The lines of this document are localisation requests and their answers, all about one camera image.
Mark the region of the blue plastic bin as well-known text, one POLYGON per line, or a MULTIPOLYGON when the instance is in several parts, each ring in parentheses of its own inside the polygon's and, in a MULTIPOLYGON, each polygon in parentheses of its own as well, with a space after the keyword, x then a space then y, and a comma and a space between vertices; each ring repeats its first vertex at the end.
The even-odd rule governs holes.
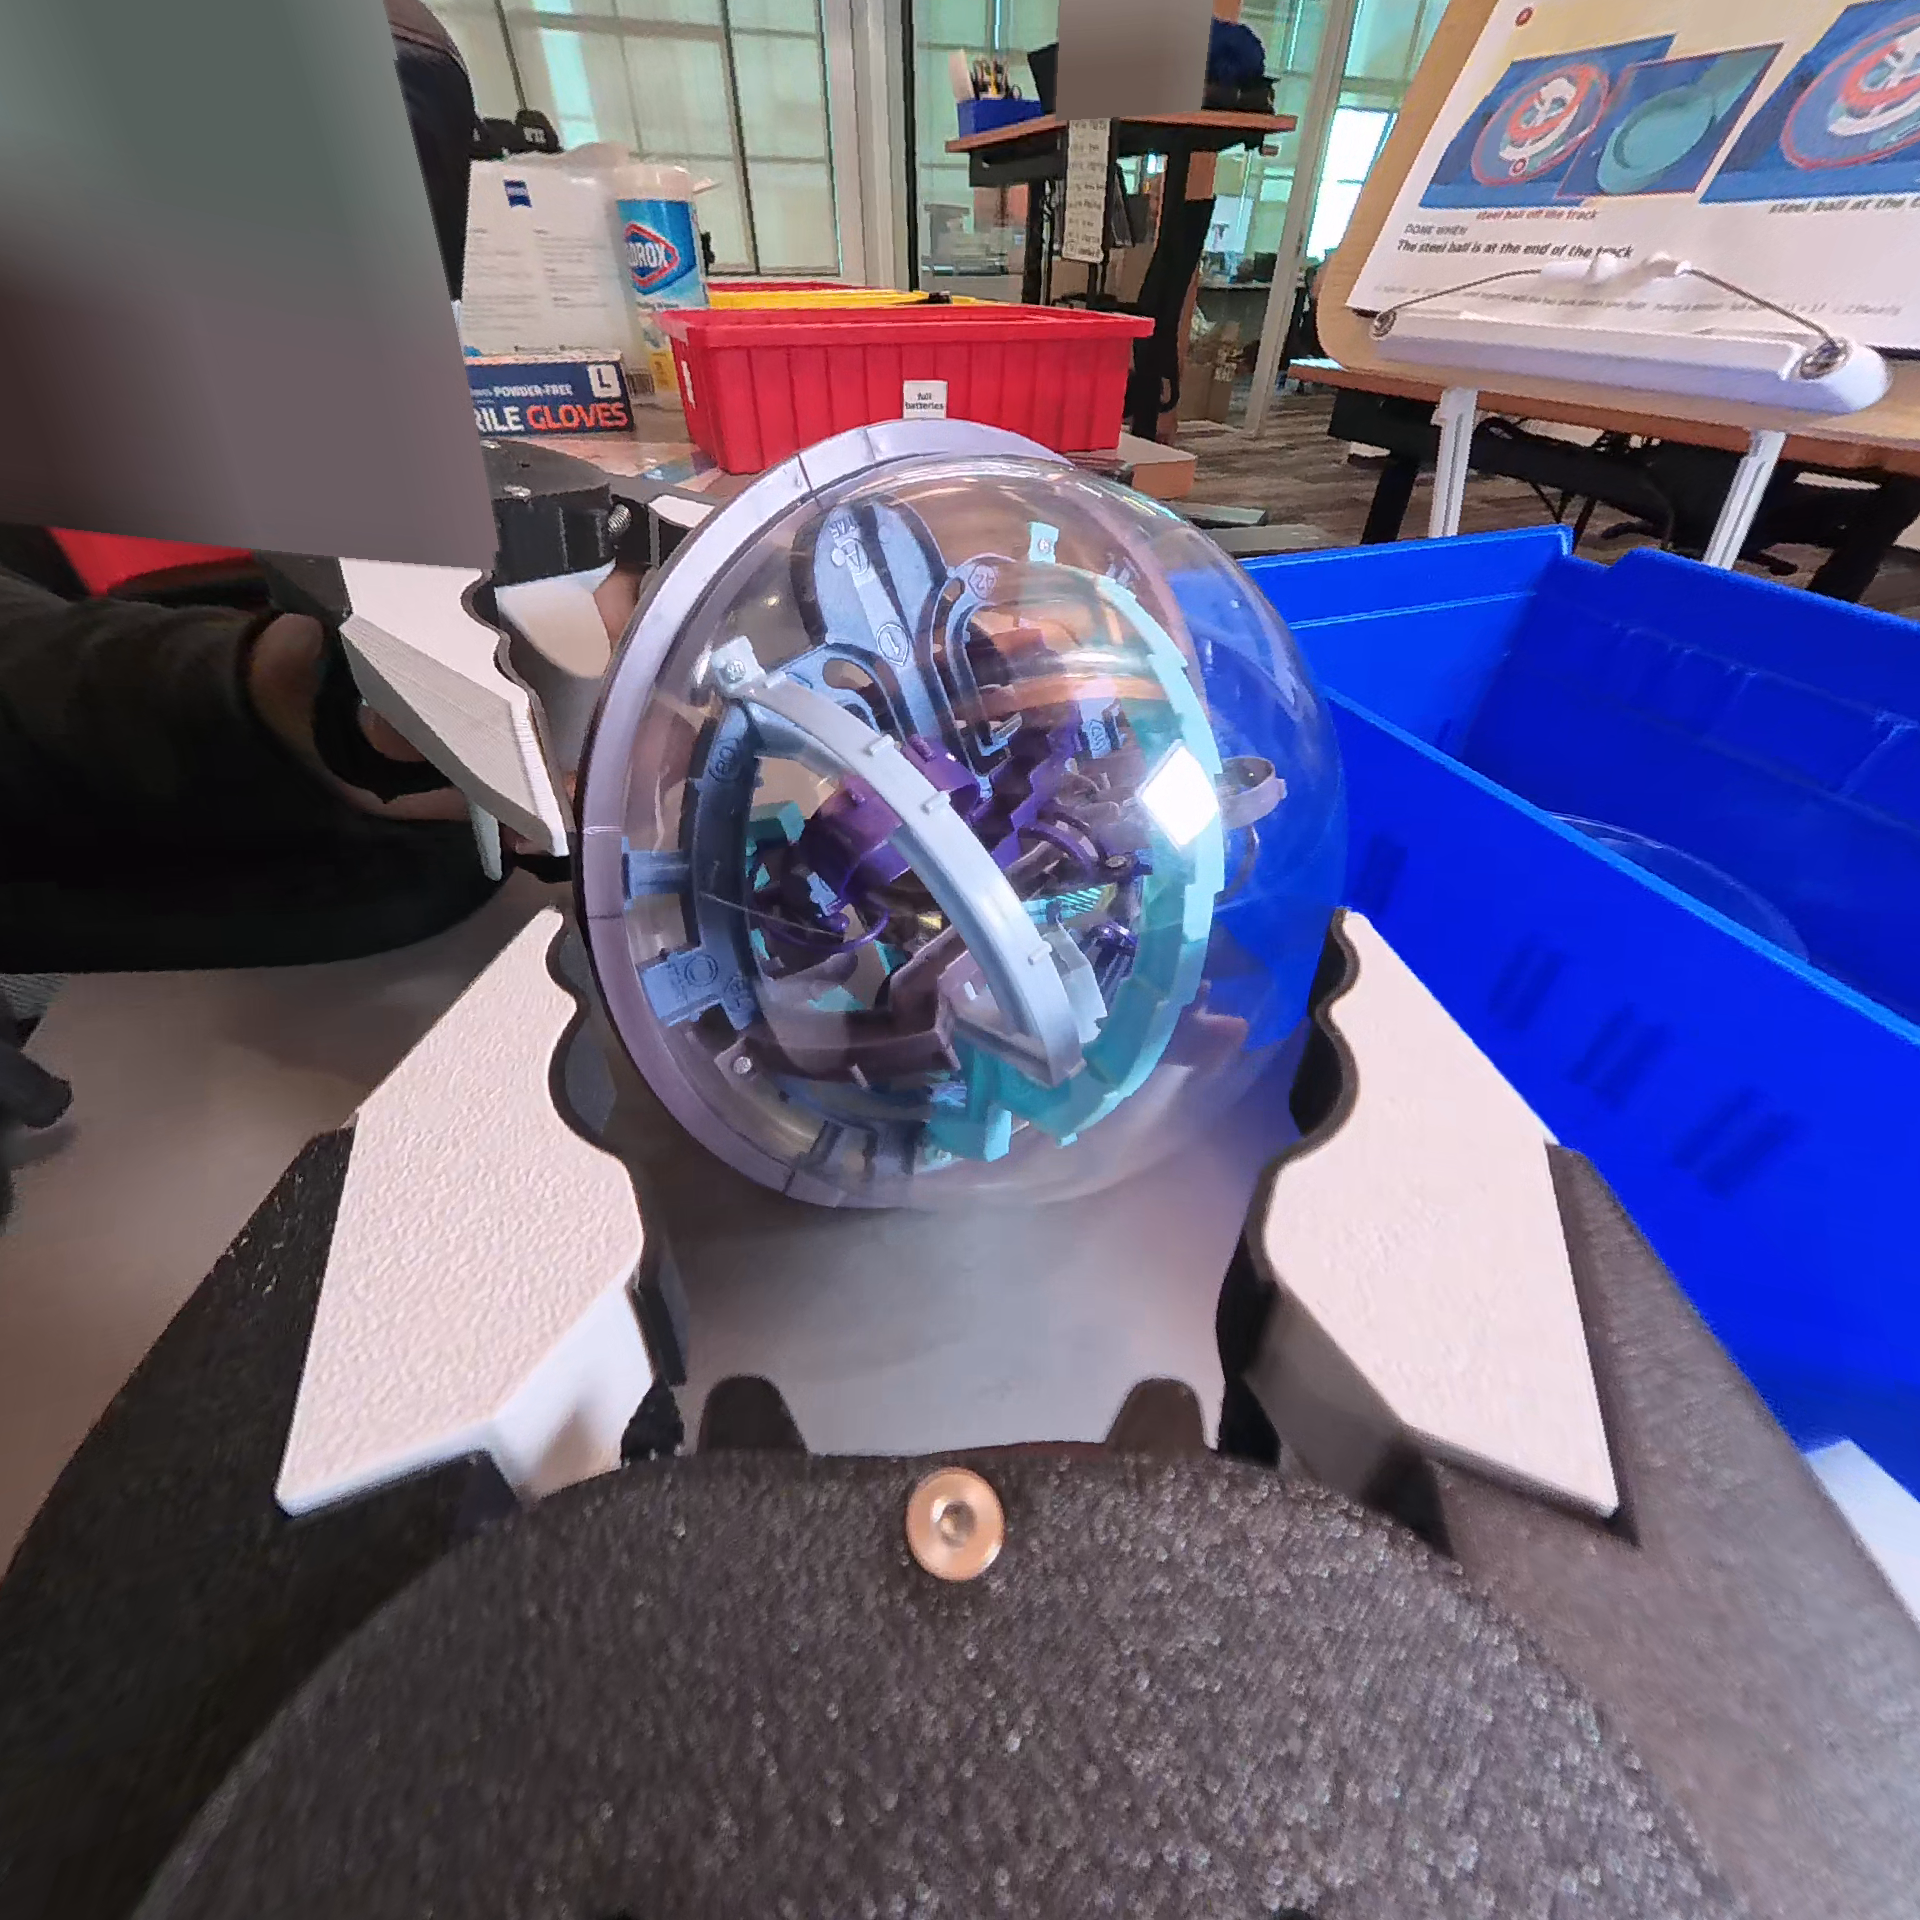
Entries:
POLYGON ((1622 1200, 1790 1437, 1917 1473, 1917 633, 1546 527, 1255 560, 1343 905, 1622 1200), (1810 959, 1553 815, 1661 839, 1810 959))

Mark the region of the white wipes canister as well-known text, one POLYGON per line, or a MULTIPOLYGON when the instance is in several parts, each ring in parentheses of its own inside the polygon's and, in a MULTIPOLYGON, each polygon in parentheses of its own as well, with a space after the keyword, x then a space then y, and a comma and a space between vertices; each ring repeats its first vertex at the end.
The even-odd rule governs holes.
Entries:
POLYGON ((689 193, 613 192, 615 252, 631 310, 705 309, 703 232, 689 193))

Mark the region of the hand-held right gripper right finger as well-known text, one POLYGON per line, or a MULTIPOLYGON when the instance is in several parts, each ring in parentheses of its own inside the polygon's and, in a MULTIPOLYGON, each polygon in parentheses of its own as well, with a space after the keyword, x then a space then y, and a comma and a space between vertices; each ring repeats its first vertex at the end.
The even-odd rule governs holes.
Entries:
POLYGON ((1224 1279, 1224 1450, 1353 1500, 1425 1463, 1611 1518, 1621 1494, 1553 1138, 1361 917, 1336 917, 1224 1279))

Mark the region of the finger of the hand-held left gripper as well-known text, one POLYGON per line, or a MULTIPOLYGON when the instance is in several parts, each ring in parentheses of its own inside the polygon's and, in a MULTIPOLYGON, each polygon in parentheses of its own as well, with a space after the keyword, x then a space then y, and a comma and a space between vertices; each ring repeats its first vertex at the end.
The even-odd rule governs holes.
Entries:
POLYGON ((490 586, 506 671, 529 695, 544 764, 557 781, 577 775, 602 678, 643 581, 643 566, 610 561, 490 586))
POLYGON ((536 702, 472 607, 470 566, 342 560, 342 649, 365 704, 463 798, 542 856, 569 853, 569 813, 536 702))

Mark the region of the blue glove box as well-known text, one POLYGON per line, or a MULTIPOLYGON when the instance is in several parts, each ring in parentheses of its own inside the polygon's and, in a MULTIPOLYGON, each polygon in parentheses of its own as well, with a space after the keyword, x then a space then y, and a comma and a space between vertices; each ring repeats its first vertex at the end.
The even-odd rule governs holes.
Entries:
POLYGON ((569 441, 633 432, 633 398, 615 351, 467 351, 463 369, 483 439, 569 441))

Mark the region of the clear plastic maze ball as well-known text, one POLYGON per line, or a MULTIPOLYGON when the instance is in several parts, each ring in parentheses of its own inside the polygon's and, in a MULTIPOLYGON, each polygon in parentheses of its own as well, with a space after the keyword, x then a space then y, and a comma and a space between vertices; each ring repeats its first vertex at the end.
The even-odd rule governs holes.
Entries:
POLYGON ((822 1209, 1163 1158, 1306 1028, 1347 855, 1327 708, 1251 578, 952 420, 813 442, 688 533, 574 800, 625 1057, 822 1209))

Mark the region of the person's left hand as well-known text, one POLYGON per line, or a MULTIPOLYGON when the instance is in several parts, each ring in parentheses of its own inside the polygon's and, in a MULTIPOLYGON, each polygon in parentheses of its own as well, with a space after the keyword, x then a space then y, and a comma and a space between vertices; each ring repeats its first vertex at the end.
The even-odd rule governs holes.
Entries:
POLYGON ((242 665, 254 717, 330 798, 397 825, 450 825, 466 798, 385 717, 373 711, 337 633, 301 613, 273 613, 242 665))

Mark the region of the person's left forearm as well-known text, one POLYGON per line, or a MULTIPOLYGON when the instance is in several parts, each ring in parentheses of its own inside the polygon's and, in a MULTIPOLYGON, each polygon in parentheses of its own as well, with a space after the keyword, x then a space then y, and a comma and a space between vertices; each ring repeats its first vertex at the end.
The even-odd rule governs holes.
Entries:
POLYGON ((456 791, 326 768, 317 620, 73 593, 18 522, 1 578, 7 973, 330 964, 496 896, 456 791))

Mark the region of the red plastic bin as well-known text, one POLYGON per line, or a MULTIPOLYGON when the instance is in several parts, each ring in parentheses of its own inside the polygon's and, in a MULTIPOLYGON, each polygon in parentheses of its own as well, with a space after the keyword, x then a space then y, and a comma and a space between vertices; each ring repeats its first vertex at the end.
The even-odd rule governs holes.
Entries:
POLYGON ((758 472, 862 424, 958 420, 1115 449, 1154 321, 1026 304, 707 306, 663 318, 695 446, 758 472))

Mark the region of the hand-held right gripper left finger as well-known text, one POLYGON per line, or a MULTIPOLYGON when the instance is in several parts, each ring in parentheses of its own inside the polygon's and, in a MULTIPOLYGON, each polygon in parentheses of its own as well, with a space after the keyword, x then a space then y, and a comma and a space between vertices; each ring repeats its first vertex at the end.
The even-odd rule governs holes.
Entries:
POLYGON ((631 1173, 561 1101, 585 1026, 535 911, 359 1104, 275 1473, 289 1518, 483 1458, 533 1503, 618 1468, 664 1337, 631 1173))

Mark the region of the clear plastic ball stand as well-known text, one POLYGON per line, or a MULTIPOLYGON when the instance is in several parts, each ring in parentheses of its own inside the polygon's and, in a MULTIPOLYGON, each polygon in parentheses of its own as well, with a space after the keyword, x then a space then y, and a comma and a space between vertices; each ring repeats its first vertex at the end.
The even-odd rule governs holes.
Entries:
POLYGON ((1616 823, 1575 813, 1555 813, 1553 817, 1595 846, 1622 856, 1646 876, 1671 884, 1697 905, 1783 948, 1790 957, 1799 961, 1810 959, 1807 945, 1783 909, 1706 860, 1643 832, 1617 826, 1616 823))

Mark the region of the wooden instruction board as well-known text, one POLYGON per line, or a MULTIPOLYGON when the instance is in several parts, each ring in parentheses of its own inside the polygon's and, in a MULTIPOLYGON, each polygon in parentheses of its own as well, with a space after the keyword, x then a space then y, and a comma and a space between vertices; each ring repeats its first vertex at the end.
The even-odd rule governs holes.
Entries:
POLYGON ((1711 429, 1783 428, 1839 465, 1915 472, 1917 4, 1449 4, 1323 277, 1351 373, 1578 399, 1711 429), (1881 350, 1853 416, 1385 357, 1400 296, 1553 257, 1680 255, 1881 350))

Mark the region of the yellow plastic bin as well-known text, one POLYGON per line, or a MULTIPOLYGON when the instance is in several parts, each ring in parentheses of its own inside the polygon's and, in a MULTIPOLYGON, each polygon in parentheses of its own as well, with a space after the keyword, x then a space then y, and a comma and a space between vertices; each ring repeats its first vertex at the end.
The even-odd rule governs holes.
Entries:
POLYGON ((928 295, 811 279, 717 279, 707 304, 727 313, 882 310, 926 304, 928 295))

